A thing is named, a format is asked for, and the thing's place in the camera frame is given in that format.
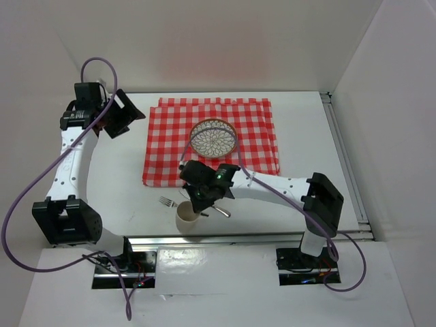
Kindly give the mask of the silver table knife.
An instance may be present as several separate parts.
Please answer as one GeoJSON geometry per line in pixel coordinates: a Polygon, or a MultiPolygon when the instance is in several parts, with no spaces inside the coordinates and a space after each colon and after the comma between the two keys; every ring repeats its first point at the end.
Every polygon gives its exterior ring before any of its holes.
{"type": "MultiPolygon", "coordinates": [[[[187,193],[187,191],[185,189],[180,188],[178,191],[183,197],[187,198],[188,200],[190,199],[189,194],[187,193]]],[[[223,216],[225,216],[227,218],[231,217],[231,212],[227,211],[224,208],[221,208],[221,207],[216,206],[216,205],[212,205],[211,208],[214,209],[215,211],[221,213],[223,216]]]]}

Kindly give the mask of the silver fork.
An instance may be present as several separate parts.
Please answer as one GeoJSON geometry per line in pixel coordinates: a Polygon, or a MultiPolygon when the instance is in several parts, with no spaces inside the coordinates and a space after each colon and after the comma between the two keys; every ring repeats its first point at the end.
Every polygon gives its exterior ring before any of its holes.
{"type": "Polygon", "coordinates": [[[159,202],[165,206],[170,207],[170,208],[176,208],[178,206],[178,204],[174,200],[171,200],[171,199],[163,197],[163,196],[161,196],[159,198],[159,202]]]}

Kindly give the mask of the red white checkered cloth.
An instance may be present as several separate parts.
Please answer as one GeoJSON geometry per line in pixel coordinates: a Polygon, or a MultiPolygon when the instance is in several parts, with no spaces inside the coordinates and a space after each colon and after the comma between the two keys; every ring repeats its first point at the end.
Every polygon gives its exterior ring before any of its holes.
{"type": "Polygon", "coordinates": [[[150,109],[142,181],[148,187],[180,187],[180,159],[219,164],[243,163],[246,169],[278,175],[279,149],[272,106],[267,98],[161,98],[150,109]],[[186,146],[192,128],[205,119],[221,119],[236,130],[241,152],[206,159],[186,146]]]}

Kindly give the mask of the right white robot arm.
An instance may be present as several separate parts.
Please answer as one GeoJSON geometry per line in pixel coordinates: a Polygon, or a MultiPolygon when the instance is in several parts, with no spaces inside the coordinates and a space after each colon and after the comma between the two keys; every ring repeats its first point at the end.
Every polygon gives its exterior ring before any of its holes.
{"type": "Polygon", "coordinates": [[[180,163],[179,170],[195,212],[224,198],[287,206],[305,218],[306,229],[297,251],[300,264],[314,266],[323,248],[328,249],[333,260],[338,259],[332,239],[338,232],[344,197],[326,175],[314,172],[309,178],[288,178],[227,163],[214,170],[196,160],[180,163]]]}

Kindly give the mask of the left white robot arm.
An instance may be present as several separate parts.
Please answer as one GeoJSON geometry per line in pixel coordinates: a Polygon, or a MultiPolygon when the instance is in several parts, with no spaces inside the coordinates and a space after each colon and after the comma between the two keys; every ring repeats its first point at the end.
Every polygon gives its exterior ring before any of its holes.
{"type": "Polygon", "coordinates": [[[33,204],[32,215],[51,245],[105,251],[111,265],[125,272],[134,265],[131,243],[103,227],[100,214],[88,203],[87,180],[100,132],[116,138],[145,115],[122,89],[113,100],[102,94],[104,88],[98,82],[76,83],[74,91],[76,98],[60,119],[65,158],[57,166],[45,199],[33,204]]]}

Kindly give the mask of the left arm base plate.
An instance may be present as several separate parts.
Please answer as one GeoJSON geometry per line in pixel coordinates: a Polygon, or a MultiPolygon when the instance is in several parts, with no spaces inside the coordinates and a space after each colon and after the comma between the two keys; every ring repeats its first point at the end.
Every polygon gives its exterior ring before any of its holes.
{"type": "MultiPolygon", "coordinates": [[[[122,288],[116,268],[106,256],[99,255],[91,261],[95,267],[91,284],[93,290],[122,288]]],[[[119,265],[126,289],[155,287],[156,250],[132,252],[129,262],[122,262],[119,258],[115,258],[115,261],[119,265]]]]}

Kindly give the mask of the beige cup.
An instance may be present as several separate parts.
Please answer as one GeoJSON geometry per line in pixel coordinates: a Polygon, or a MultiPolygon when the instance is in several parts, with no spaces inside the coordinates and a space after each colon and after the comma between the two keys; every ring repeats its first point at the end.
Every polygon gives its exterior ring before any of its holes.
{"type": "Polygon", "coordinates": [[[193,211],[190,201],[181,202],[176,208],[176,227],[181,234],[186,234],[196,225],[200,214],[193,211]]]}

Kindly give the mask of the floral patterned plate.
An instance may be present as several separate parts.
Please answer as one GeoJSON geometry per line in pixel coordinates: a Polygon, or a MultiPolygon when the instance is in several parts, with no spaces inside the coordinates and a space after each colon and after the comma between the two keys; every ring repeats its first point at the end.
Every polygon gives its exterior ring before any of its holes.
{"type": "Polygon", "coordinates": [[[205,119],[192,127],[189,139],[191,148],[199,156],[218,159],[236,148],[237,133],[227,121],[205,119]]]}

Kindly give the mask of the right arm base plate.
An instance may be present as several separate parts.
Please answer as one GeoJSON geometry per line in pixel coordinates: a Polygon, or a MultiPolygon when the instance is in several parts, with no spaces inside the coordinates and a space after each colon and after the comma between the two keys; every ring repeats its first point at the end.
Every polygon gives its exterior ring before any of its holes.
{"type": "Polygon", "coordinates": [[[280,286],[323,284],[325,277],[327,283],[341,283],[338,265],[325,247],[319,257],[293,247],[276,249],[276,257],[280,286]]]}

